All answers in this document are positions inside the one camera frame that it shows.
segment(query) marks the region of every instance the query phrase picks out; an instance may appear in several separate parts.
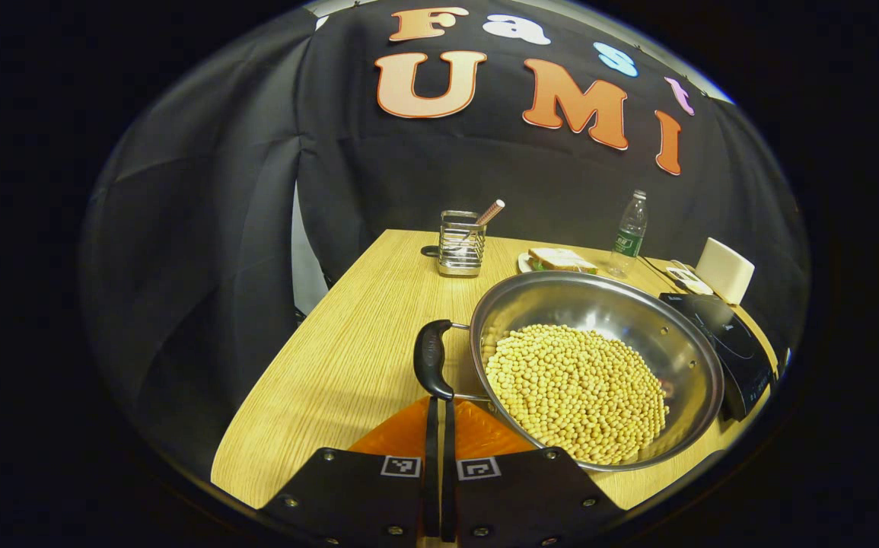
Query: wooden table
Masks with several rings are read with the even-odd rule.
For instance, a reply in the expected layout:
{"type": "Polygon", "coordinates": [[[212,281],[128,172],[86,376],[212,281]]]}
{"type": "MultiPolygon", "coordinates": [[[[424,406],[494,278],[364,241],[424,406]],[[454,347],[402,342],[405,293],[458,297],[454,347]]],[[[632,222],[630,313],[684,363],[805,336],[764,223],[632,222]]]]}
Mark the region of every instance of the wooden table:
{"type": "MultiPolygon", "coordinates": [[[[412,373],[412,344],[432,320],[469,323],[488,288],[518,274],[517,256],[530,247],[570,247],[604,270],[610,252],[505,238],[488,238],[476,278],[445,278],[436,259],[419,249],[435,245],[435,232],[388,230],[311,312],[273,359],[242,403],[216,452],[211,480],[249,506],[265,505],[321,447],[348,448],[391,414],[425,396],[412,373]]],[[[680,290],[659,272],[669,263],[639,260],[627,280],[650,295],[680,290]]],[[[736,312],[762,341],[771,367],[777,361],[760,328],[736,312]]],[[[479,393],[468,350],[470,336],[444,336],[444,375],[457,392],[479,393]]],[[[627,472],[590,472],[623,509],[644,502],[724,450],[753,422],[769,398],[743,421],[718,419],[682,454],[627,472]]]]}

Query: white plate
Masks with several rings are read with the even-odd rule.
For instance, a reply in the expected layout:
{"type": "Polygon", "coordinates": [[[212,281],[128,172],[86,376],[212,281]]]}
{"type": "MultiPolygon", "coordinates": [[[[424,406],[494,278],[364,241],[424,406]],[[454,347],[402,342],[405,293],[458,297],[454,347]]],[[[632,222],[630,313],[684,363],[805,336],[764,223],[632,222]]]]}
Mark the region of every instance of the white plate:
{"type": "Polygon", "coordinates": [[[533,268],[530,268],[530,263],[527,263],[527,260],[530,259],[530,253],[523,252],[517,256],[517,268],[519,268],[522,272],[533,272],[533,268]]]}

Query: water bottle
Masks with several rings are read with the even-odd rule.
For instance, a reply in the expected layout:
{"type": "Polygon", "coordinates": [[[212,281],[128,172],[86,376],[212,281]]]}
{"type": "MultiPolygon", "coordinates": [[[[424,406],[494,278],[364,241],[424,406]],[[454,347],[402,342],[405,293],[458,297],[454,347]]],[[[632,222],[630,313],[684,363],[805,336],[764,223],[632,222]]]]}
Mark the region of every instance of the water bottle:
{"type": "Polygon", "coordinates": [[[616,245],[612,247],[612,259],[609,264],[609,272],[613,276],[625,278],[629,270],[639,256],[642,247],[642,237],[645,236],[645,223],[648,221],[648,213],[645,211],[645,192],[636,190],[632,194],[632,201],[628,202],[623,220],[619,223],[619,235],[616,236],[616,245]]]}

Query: bread slice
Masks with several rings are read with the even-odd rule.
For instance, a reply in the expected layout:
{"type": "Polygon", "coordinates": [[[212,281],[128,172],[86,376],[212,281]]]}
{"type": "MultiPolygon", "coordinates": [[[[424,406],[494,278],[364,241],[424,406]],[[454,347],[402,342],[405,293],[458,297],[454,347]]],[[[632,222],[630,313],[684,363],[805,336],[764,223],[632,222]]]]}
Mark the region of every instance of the bread slice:
{"type": "Polygon", "coordinates": [[[539,263],[545,270],[571,270],[572,272],[588,272],[597,274],[598,267],[583,260],[579,254],[563,247],[532,247],[527,250],[530,254],[530,267],[534,270],[539,263]]]}

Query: black handle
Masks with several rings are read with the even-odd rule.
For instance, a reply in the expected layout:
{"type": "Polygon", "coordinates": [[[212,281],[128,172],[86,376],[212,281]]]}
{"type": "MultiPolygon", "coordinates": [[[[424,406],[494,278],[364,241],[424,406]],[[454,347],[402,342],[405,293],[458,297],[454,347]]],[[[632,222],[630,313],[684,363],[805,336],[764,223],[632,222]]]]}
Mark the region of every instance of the black handle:
{"type": "Polygon", "coordinates": [[[442,344],[442,333],[446,333],[453,322],[435,320],[426,323],[416,337],[415,356],[412,366],[416,370],[416,378],[426,392],[440,400],[453,399],[453,388],[442,377],[442,365],[446,361],[446,349],[442,344]]]}

